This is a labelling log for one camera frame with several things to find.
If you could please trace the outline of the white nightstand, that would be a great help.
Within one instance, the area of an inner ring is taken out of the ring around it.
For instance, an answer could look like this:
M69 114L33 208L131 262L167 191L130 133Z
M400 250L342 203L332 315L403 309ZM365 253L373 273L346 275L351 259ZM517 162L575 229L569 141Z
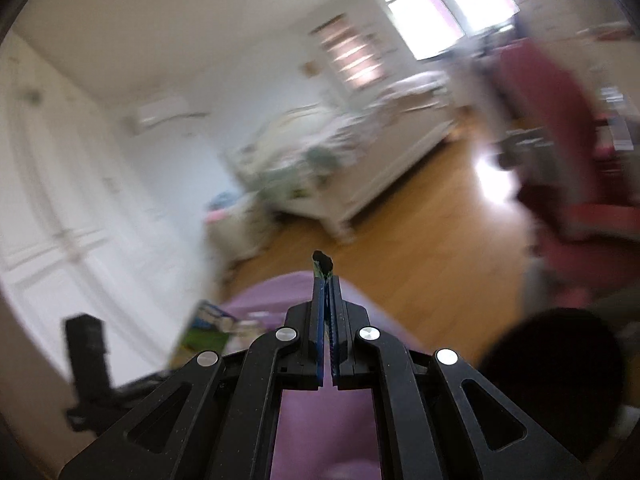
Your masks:
M261 254L277 227L257 193L246 193L232 205L209 211L204 224L229 268Z

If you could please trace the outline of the green snack box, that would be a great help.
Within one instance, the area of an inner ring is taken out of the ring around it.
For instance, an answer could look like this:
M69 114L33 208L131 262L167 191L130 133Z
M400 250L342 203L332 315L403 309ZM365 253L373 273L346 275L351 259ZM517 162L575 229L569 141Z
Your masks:
M171 370L182 367L204 351L213 351L222 356L238 323L236 316L207 300L201 300L179 337L168 367Z

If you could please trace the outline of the purple round tablecloth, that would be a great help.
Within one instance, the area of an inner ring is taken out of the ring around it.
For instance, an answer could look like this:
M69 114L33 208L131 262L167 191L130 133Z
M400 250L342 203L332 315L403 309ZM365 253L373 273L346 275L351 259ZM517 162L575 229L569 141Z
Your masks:
M325 306L323 385L316 391L283 389L279 364L296 337L285 327L286 314L311 300L314 279L310 271L285 274L232 299L232 314L277 318L239 357L240 380L221 412L209 478L440 477L408 338L380 310L353 297L341 279L343 298L364 307L370 318L359 337L371 387L338 390L332 384Z

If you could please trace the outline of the small dark green wrapper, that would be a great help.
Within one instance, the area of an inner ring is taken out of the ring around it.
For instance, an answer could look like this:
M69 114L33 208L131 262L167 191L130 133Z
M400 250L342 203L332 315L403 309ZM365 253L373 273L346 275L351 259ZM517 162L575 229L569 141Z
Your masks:
M321 250L315 250L312 254L312 264L314 265L314 277L322 280L329 280L333 276L333 261Z

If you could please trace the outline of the black trash bin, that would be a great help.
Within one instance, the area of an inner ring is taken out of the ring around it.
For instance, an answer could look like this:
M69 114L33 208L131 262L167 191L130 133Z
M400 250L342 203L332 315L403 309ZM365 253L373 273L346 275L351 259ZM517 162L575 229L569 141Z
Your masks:
M477 370L583 462L611 437L627 399L626 349L608 322L582 309L531 316Z

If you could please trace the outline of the white air conditioner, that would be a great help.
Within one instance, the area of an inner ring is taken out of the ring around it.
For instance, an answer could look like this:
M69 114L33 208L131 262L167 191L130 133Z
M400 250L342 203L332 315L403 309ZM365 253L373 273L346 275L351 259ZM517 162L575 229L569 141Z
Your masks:
M189 102L174 94L138 105L127 117L129 130L137 136L158 126L183 119L204 119L209 114L192 110Z

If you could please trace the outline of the white wardrobe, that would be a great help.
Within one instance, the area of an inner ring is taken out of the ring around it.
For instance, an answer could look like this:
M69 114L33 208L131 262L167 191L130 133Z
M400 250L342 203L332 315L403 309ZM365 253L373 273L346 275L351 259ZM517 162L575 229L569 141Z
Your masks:
M93 99L24 39L1 46L1 283L47 361L70 374L64 323L104 326L116 384L165 368L203 269L128 167Z

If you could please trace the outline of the white wooden bed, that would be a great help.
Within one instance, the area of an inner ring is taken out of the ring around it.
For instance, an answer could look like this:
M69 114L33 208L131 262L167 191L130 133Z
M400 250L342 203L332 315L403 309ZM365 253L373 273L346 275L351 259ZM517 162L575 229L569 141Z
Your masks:
M352 219L456 122L449 78L430 70L390 84L356 112L324 103L287 110L224 157L270 209L317 220L348 243Z

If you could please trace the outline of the left window with blind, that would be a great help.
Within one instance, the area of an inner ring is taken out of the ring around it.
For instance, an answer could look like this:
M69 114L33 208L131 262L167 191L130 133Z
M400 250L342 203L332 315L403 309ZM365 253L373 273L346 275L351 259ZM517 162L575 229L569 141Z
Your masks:
M373 41L360 32L346 14L316 27L310 36L317 41L336 76L349 91L366 90L387 77L382 55Z

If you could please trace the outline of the pink grey desk chair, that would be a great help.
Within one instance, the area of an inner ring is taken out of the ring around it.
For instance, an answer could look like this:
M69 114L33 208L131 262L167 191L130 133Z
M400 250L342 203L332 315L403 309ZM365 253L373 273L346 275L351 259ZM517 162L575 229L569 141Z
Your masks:
M496 144L496 163L515 172L514 200L533 221L524 310L638 310L639 204L622 156L599 143L614 117L597 116L574 77L529 38L499 49L498 70L538 122Z

